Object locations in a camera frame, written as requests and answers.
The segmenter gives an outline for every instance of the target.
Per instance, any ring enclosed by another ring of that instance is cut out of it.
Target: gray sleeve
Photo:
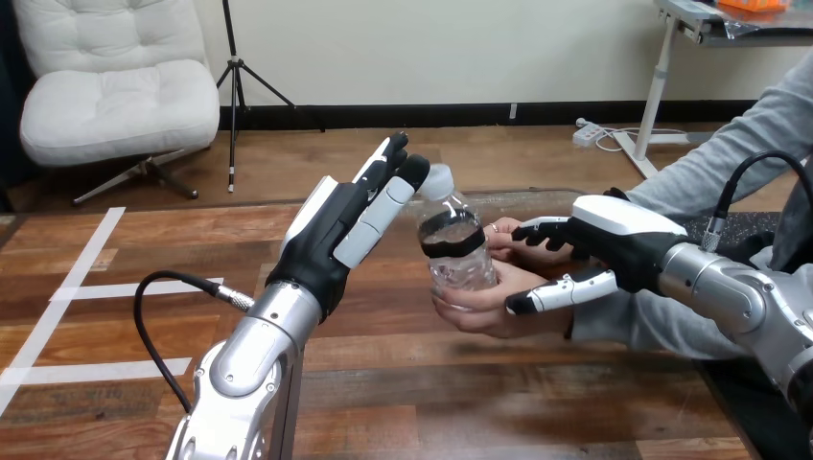
[[[722,127],[699,148],[655,177],[644,181],[630,199],[671,219],[705,215],[713,209],[734,169],[764,150],[785,150],[800,160],[813,149],[813,52],[776,86],[762,94],[743,116]],[[752,166],[737,187],[735,200],[768,184],[788,167],[781,160]]]
[[[794,277],[813,291],[813,264]],[[610,340],[631,350],[667,350],[696,359],[725,359],[748,354],[724,337],[710,319],[652,292],[617,292],[573,309],[572,340]]]

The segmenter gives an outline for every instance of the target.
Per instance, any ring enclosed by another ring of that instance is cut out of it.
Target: black cable
[[[194,286],[195,288],[207,292],[212,296],[217,294],[219,285],[197,276],[187,275],[185,273],[178,273],[170,270],[161,270],[148,275],[147,278],[141,281],[138,288],[135,290],[135,300],[133,301],[132,306],[132,317],[135,321],[135,328],[138,330],[138,335],[141,336],[141,341],[144,342],[144,347],[147,348],[147,352],[150,354],[150,357],[155,362],[155,365],[158,366],[158,370],[161,371],[161,375],[164,376],[164,380],[166,380],[170,387],[172,387],[181,405],[183,405],[183,409],[188,413],[192,409],[189,399],[183,393],[183,389],[181,389],[180,385],[178,385],[178,382],[175,380],[173,374],[169,369],[167,369],[167,365],[164,363],[164,360],[161,359],[161,355],[159,355],[158,351],[155,350],[155,346],[152,345],[152,340],[150,340],[150,336],[147,334],[147,329],[144,327],[144,317],[141,312],[144,290],[147,289],[147,286],[149,286],[150,283],[161,278],[170,278],[181,281],[187,285]]]
[[[799,181],[804,187],[804,192],[807,194],[810,209],[813,210],[813,184],[811,184],[810,176],[807,175],[807,172],[804,170],[804,166],[802,166],[801,162],[791,156],[789,153],[781,150],[769,150],[758,153],[746,159],[740,163],[736,170],[734,170],[732,178],[726,182],[726,187],[723,189],[723,193],[720,195],[720,200],[717,202],[717,208],[714,211],[714,216],[716,218],[726,219],[729,216],[729,208],[732,206],[734,193],[736,192],[737,184],[742,178],[742,175],[751,166],[766,158],[780,158],[784,160],[785,163],[787,163],[791,168],[793,168],[794,171],[796,171],[796,174],[799,176]]]

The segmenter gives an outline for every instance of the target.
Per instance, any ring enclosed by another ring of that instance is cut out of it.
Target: human hand
[[[543,285],[541,276],[511,264],[494,261],[499,284],[484,290],[435,287],[432,303],[437,314],[464,333],[497,338],[522,337],[545,332],[564,333],[572,319],[570,309],[516,316],[505,308],[505,298]]]
[[[500,218],[496,222],[483,228],[488,241],[491,257],[498,261],[525,268],[538,273],[547,267],[563,264],[569,260],[573,246],[565,244],[558,251],[545,249],[547,240],[539,246],[529,246],[525,241],[513,241],[511,232],[522,222],[515,218]]]

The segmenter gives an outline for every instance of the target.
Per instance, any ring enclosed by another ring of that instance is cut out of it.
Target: robotic arm
[[[712,319],[726,337],[751,352],[807,428],[813,428],[813,293],[791,275],[755,270],[704,251],[675,222],[610,196],[582,196],[572,217],[530,220],[513,238],[531,245],[548,239],[548,249],[566,242],[609,269],[510,296],[506,307],[511,312],[561,308],[618,288],[673,298]]]
[[[195,405],[166,456],[184,460],[263,458],[271,401],[315,327],[334,311],[347,276],[420,188],[430,162],[407,157],[407,137],[386,139],[349,183],[324,177],[293,220],[280,260],[256,301],[221,287],[246,316],[195,371]]]

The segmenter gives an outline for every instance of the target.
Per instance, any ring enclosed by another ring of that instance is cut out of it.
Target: person
[[[784,150],[799,160],[813,152],[813,51],[779,84],[767,88],[743,116],[642,182],[627,196],[632,202],[678,222],[708,216],[734,169],[747,157],[765,150]],[[813,175],[811,163],[805,168]],[[753,165],[740,181],[734,199],[751,195],[787,170],[786,164],[777,159]],[[797,184],[782,212],[773,245],[754,254],[750,262],[760,269],[792,273],[813,289],[812,219],[807,197]],[[537,274],[538,269],[569,256],[567,248],[551,253],[542,246],[528,247],[523,242],[511,241],[510,232],[518,225],[517,220],[501,218],[485,229],[499,279],[496,287],[475,292],[433,291],[437,313],[460,331],[502,338],[567,332],[573,341],[611,340],[635,351],[666,350],[697,359],[747,355],[724,337],[711,320],[649,291],[638,294],[620,291],[533,318],[510,315],[504,307],[505,297],[541,285],[545,280]],[[773,391],[767,386],[766,391]],[[766,419],[760,420],[770,416],[750,415],[754,429],[771,426],[764,423]],[[801,439],[803,447],[794,439],[794,448],[788,450],[789,443],[779,439],[781,433],[769,436],[777,439],[763,440],[763,446],[757,446],[768,452],[763,453],[765,458],[809,458],[806,437]]]

